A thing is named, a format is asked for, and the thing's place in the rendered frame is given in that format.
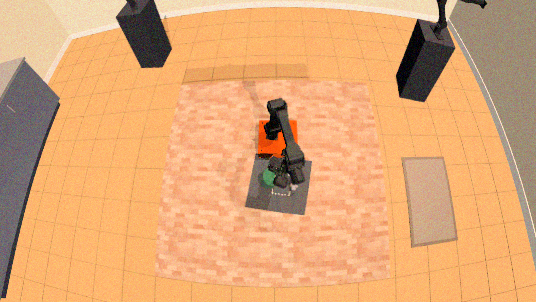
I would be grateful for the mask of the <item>green glass bottle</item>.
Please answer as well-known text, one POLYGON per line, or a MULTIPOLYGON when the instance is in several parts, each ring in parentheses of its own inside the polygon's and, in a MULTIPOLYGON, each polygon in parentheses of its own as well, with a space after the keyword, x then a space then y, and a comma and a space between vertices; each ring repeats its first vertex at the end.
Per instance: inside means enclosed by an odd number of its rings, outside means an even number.
POLYGON ((274 187, 273 181, 274 181, 274 178, 275 178, 276 171, 273 173, 273 172, 269 171, 268 169, 269 168, 267 168, 266 170, 262 171, 258 175, 258 183, 264 189, 270 189, 270 188, 274 187))

